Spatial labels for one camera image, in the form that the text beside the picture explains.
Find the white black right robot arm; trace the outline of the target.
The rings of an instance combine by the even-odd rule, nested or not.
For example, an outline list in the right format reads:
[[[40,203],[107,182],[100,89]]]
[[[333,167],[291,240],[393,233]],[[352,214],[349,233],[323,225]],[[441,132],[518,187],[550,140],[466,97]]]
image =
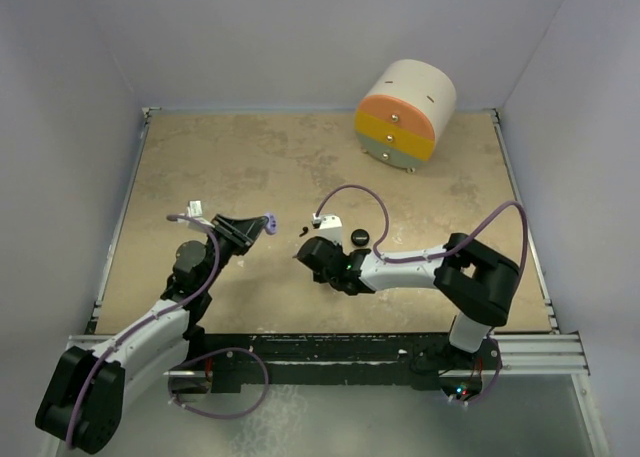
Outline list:
[[[446,360],[467,368],[480,356],[490,330],[508,320],[521,269],[511,259],[464,233],[441,247],[376,255],[370,249],[345,254],[342,247],[316,236],[296,259],[313,280],[349,296],[389,289],[435,289],[458,309],[445,343]]]

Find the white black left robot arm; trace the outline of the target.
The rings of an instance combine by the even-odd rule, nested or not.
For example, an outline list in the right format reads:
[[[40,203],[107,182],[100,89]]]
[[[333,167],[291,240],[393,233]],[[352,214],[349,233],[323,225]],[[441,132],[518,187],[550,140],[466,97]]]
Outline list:
[[[87,349],[60,357],[35,416],[38,429],[88,454],[113,437],[125,407],[163,372],[194,369],[206,355],[199,325],[212,302],[210,288],[234,256],[246,254],[262,233],[276,231],[271,214],[248,219],[182,216],[205,241],[181,244],[161,297],[133,324]]]

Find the purple round earbud charging case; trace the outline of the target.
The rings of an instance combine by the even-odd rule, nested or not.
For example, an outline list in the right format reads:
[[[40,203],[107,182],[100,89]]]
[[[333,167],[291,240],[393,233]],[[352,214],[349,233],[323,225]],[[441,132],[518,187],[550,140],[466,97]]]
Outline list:
[[[275,215],[271,212],[267,212],[264,214],[264,217],[266,218],[266,223],[264,226],[264,231],[269,235],[269,236],[273,236],[277,233],[278,231],[278,224],[277,224],[277,219],[275,217]]]

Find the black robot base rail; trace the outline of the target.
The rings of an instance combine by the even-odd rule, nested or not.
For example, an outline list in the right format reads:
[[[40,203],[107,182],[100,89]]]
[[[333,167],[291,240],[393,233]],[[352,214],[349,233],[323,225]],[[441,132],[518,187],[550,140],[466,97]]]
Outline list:
[[[405,386],[464,397],[481,391],[482,377],[498,371],[496,341],[485,339],[468,354],[445,333],[207,334],[188,340],[174,376],[211,379],[213,393],[244,385]]]

